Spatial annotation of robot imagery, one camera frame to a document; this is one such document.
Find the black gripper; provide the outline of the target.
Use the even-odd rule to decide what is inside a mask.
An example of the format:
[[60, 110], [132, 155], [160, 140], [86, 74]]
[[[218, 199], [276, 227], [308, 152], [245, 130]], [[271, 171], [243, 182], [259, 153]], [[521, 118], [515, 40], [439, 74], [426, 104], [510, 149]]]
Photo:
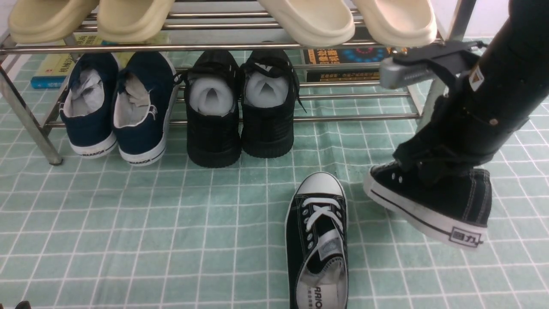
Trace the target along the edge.
[[415, 170], [425, 185], [433, 186], [492, 160], [528, 119], [495, 100], [440, 97], [429, 123], [393, 156], [402, 170]]

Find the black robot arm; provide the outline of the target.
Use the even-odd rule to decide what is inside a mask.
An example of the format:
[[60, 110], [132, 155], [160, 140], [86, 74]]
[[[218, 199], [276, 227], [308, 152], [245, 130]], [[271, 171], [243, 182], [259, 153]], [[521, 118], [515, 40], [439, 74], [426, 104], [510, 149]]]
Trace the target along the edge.
[[429, 123], [393, 154], [427, 185], [487, 163], [548, 96], [546, 0], [512, 0], [509, 18], [480, 56], [448, 42], [394, 58], [425, 64], [448, 87]]

